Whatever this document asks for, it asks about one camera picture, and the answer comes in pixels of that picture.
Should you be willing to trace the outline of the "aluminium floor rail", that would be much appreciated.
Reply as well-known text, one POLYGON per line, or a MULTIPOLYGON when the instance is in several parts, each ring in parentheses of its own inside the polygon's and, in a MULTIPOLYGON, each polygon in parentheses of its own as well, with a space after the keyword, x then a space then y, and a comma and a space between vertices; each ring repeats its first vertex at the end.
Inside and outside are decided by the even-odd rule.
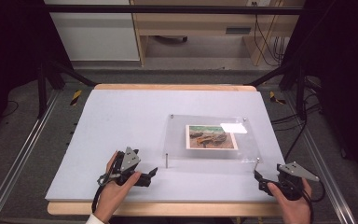
POLYGON ((39 119, 36 120, 33 129, 28 134, 26 141, 21 147, 20 152, 18 153, 16 159, 12 163, 5 179, 3 180, 2 184, 0 185, 0 212, 2 211, 8 196, 10 195, 11 191, 13 190, 17 180, 19 179, 21 172, 23 170, 24 165, 28 161, 29 156, 34 150, 34 146, 44 130, 46 123, 50 117, 51 112, 53 111, 57 99, 59 98, 61 92, 60 91, 52 91, 51 95, 48 99, 47 109, 41 115, 39 119))
POLYGON ((329 198, 330 203, 335 210, 337 218, 341 224, 356 224, 355 218, 349 208, 338 184, 333 177, 330 169, 327 166, 319 148, 316 145, 310 131, 307 127, 302 132, 303 142, 305 143, 306 149, 310 154, 314 167, 319 175, 321 181, 324 183, 326 195, 329 198))

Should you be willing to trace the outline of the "white sleeve cuff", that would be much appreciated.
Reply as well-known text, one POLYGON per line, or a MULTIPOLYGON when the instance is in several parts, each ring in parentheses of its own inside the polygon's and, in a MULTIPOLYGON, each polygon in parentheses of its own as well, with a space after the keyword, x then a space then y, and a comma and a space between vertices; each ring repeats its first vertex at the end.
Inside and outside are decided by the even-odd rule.
POLYGON ((100 219, 91 214, 85 224, 104 224, 100 219))

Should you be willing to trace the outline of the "black metal stand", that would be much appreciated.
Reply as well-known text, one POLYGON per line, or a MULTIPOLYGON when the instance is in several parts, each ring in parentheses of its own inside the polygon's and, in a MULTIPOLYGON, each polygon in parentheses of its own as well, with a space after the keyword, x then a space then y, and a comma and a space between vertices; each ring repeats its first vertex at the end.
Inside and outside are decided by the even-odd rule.
POLYGON ((54 90, 62 90, 65 86, 62 74, 66 74, 89 87, 95 87, 97 85, 97 82, 81 76, 73 68, 65 66, 62 63, 58 63, 56 61, 42 62, 37 68, 39 101, 39 111, 37 117, 39 119, 47 112, 48 109, 46 81, 50 83, 54 90))
POLYGON ((296 112, 302 120, 305 120, 307 116, 304 106, 305 70, 301 66, 299 59, 289 60, 266 75, 247 83, 247 86, 257 87, 278 75, 283 75, 279 84, 283 91, 289 90, 296 83, 296 112))

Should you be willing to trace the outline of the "black curtain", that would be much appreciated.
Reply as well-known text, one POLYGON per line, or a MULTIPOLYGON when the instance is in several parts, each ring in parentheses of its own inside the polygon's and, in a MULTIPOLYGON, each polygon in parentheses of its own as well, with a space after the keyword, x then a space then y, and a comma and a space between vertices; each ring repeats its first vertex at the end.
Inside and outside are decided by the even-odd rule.
POLYGON ((305 0, 284 55, 322 82, 322 103, 358 163, 358 0, 305 0))
POLYGON ((37 79, 47 56, 72 65, 44 0, 0 0, 0 118, 9 93, 37 79))

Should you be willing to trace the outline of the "black horizontal frame bar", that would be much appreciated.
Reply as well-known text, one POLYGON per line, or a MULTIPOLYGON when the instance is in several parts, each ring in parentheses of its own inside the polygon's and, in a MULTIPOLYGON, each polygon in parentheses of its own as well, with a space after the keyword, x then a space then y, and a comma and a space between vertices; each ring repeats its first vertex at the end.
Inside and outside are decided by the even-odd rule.
POLYGON ((125 6, 45 5, 48 12, 60 13, 161 13, 161 14, 244 14, 300 15, 302 7, 216 7, 216 6, 125 6))

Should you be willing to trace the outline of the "white cabinet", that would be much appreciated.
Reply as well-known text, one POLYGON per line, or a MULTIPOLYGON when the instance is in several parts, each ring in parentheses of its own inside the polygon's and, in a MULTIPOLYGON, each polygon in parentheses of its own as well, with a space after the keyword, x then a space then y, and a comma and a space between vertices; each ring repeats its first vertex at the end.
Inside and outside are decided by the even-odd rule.
POLYGON ((130 13, 51 13, 72 62, 139 61, 130 13))

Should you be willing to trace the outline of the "painted boats picture card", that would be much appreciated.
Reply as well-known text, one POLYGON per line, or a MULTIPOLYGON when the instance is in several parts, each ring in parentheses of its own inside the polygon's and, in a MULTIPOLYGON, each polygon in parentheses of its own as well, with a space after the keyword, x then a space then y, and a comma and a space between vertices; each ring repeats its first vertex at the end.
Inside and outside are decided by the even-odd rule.
POLYGON ((192 150, 238 150, 233 133, 220 125, 186 125, 186 148, 192 150))

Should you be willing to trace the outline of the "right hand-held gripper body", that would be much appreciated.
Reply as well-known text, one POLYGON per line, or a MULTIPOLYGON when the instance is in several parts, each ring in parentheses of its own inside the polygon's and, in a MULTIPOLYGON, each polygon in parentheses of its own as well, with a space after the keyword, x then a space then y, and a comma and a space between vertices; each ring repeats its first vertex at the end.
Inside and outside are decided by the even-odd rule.
POLYGON ((278 188, 289 201, 297 201, 302 197, 304 185, 302 179, 319 182, 320 178, 293 161, 287 164, 278 164, 278 188))

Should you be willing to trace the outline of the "person's right hand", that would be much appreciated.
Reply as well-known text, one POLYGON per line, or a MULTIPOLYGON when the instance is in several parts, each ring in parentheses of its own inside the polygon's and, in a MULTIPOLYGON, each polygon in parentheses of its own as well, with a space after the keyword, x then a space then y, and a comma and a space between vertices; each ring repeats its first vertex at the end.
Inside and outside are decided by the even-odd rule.
POLYGON ((310 224, 311 209, 305 198, 297 201, 287 200, 281 190, 273 183, 268 183, 268 189, 277 200, 282 209, 282 220, 284 224, 310 224))

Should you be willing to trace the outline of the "wooden desk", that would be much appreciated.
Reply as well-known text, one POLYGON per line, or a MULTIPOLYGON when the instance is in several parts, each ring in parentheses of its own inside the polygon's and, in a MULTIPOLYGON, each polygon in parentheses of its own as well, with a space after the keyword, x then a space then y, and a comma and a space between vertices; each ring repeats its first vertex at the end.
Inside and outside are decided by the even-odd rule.
MULTIPOLYGON (((133 6, 216 6, 216 7, 303 7, 305 0, 130 0, 133 6)), ((248 35, 241 36, 254 65, 272 50, 269 41, 292 35, 297 15, 241 15, 241 14, 158 14, 132 15, 137 35, 193 36, 227 35, 227 27, 251 27, 248 35)))

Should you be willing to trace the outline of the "clear acrylic photo frame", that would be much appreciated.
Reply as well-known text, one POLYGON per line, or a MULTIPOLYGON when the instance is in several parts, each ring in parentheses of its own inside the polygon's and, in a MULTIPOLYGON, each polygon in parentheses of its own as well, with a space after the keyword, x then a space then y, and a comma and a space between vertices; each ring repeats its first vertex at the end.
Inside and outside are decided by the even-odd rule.
POLYGON ((260 163, 263 159, 250 120, 243 117, 209 117, 171 114, 163 145, 164 167, 178 161, 236 161, 260 163), (238 150, 192 150, 186 148, 186 125, 220 125, 233 133, 238 150))

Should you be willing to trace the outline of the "person's left hand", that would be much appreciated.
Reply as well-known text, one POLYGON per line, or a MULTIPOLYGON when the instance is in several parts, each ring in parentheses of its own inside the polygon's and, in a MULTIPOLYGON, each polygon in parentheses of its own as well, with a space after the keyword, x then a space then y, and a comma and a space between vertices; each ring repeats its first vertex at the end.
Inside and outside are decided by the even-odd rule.
POLYGON ((135 172, 122 186, 115 182, 107 183, 92 214, 107 224, 140 176, 139 172, 135 172))

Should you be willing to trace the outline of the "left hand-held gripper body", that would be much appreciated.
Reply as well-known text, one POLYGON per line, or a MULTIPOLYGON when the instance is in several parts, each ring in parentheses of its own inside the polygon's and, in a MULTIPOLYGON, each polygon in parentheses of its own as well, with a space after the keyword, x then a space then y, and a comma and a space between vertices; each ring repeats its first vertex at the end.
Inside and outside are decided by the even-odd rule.
POLYGON ((104 175, 97 180, 100 186, 105 186, 111 181, 123 185, 135 172, 136 166, 140 163, 138 149, 127 147, 125 151, 119 151, 104 175))

